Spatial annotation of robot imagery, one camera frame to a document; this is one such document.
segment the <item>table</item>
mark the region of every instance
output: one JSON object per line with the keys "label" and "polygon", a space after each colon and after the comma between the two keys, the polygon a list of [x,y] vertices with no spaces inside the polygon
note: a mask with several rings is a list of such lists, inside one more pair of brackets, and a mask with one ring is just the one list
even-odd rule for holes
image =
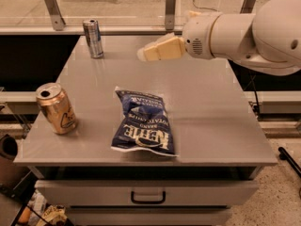
{"label": "table", "polygon": [[[81,37],[57,80],[77,128],[56,135],[39,114],[14,161],[75,224],[223,224],[277,162],[227,60],[139,61],[156,39],[103,36],[104,58],[93,59]],[[122,121],[116,86],[164,98],[176,157],[110,148]]]}

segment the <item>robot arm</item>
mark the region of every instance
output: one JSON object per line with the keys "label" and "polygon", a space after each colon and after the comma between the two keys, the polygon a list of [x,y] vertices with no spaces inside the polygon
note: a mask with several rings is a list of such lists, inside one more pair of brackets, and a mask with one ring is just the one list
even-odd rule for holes
{"label": "robot arm", "polygon": [[[165,36],[138,54],[141,60],[170,59],[181,57],[185,50],[192,57],[223,57],[262,73],[295,73],[301,69],[298,8],[301,0],[271,0],[257,14],[202,13],[188,21],[182,38]],[[168,56],[164,56],[163,47]]]}

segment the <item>concrete floor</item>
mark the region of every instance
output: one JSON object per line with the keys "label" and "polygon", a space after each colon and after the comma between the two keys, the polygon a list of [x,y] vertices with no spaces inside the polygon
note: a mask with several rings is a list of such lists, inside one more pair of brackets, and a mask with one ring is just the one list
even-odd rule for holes
{"label": "concrete floor", "polygon": [[[176,24],[185,23],[185,12],[211,11],[239,13],[244,0],[177,0]],[[256,12],[268,0],[257,0]],[[164,25],[165,0],[58,0],[67,25],[81,25],[85,18],[96,18],[103,26]],[[43,0],[0,0],[1,26],[51,25]],[[277,148],[287,149],[301,162],[301,139],[269,139]],[[286,161],[265,168],[256,178],[260,189],[244,205],[234,206],[225,226],[301,225],[300,178]]]}

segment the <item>silver can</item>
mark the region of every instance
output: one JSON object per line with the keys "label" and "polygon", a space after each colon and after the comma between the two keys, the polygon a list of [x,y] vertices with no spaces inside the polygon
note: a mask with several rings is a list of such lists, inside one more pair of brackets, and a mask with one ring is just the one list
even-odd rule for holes
{"label": "silver can", "polygon": [[91,57],[98,58],[103,56],[103,45],[98,21],[90,19],[83,21],[83,28],[87,40],[87,46]]}
{"label": "silver can", "polygon": [[57,83],[40,86],[36,91],[37,102],[47,121],[57,134],[66,134],[77,125],[66,91]]}

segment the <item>plastic wrapper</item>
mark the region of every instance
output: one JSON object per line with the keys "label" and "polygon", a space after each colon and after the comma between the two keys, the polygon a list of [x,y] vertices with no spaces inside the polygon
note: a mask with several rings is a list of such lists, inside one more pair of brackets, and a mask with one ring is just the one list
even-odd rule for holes
{"label": "plastic wrapper", "polygon": [[114,135],[112,149],[175,156],[163,98],[120,88],[115,92],[122,103],[124,119]]}

